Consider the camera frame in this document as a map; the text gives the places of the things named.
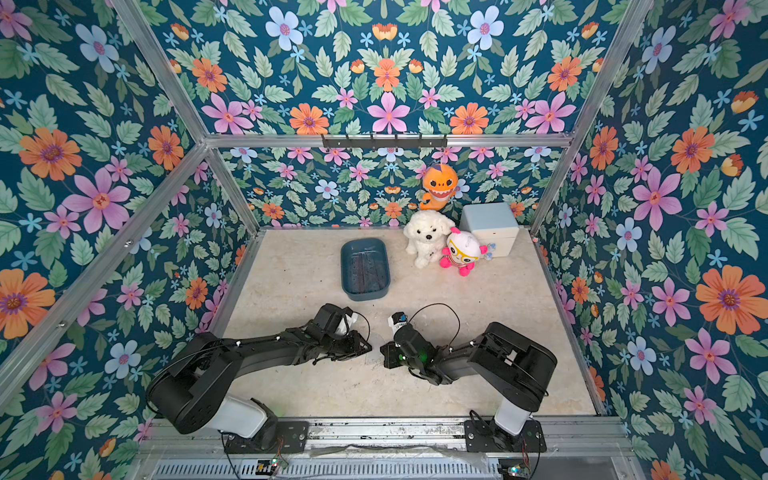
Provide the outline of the clear stencil ruler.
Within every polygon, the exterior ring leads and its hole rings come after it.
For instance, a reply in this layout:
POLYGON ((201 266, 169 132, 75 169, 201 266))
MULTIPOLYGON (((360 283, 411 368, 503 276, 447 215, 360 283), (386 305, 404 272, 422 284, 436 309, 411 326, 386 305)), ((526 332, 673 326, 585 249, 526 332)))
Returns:
POLYGON ((386 272, 381 257, 376 254, 370 256, 371 283, 375 291, 382 290, 386 286, 386 272))

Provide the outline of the teal plastic storage box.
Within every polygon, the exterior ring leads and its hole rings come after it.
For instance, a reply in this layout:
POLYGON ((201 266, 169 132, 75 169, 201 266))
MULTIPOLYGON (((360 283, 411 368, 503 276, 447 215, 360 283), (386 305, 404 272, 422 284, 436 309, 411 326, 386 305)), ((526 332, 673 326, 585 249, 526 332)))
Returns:
POLYGON ((341 286, 350 300, 372 301, 387 295, 391 284, 385 243, 378 238, 362 238, 341 247, 341 286))

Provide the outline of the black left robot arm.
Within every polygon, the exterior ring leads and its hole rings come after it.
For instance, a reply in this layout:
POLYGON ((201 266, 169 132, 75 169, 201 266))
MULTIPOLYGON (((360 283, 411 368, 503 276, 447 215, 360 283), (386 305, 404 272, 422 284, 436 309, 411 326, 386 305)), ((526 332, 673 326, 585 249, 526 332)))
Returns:
POLYGON ((356 330, 344 335, 313 327, 289 328, 274 336, 225 339, 198 335, 152 380, 149 405, 181 434, 208 428, 233 382, 253 372, 323 359, 346 361, 369 353, 356 330))

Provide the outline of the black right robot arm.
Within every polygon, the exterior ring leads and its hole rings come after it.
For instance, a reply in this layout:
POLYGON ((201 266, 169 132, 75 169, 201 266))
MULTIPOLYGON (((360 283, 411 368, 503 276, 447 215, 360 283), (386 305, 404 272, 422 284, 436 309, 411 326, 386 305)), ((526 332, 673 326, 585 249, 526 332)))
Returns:
POLYGON ((493 322, 483 334, 457 347, 434 346, 406 321, 395 324, 393 340, 380 348, 384 367, 405 367, 435 386, 478 375, 503 401, 493 417, 495 427, 510 436, 522 433, 538 412, 557 366, 555 355, 528 337, 493 322))

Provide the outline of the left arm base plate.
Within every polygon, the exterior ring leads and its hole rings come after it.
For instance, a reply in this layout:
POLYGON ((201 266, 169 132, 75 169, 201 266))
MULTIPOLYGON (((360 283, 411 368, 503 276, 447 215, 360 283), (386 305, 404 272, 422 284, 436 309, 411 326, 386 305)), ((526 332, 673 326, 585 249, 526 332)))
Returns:
POLYGON ((225 434, 224 450, 230 455, 302 453, 308 440, 309 426, 306 421, 267 422, 253 438, 225 434))

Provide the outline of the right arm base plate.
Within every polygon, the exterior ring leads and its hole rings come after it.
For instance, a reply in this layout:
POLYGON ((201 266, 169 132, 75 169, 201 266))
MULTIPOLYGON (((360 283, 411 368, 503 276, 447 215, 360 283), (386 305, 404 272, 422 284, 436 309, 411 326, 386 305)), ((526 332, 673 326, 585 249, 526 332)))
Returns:
POLYGON ((463 422, 465 445, 474 453, 544 453, 547 444, 541 423, 527 420, 520 434, 512 435, 492 420, 469 419, 463 422))

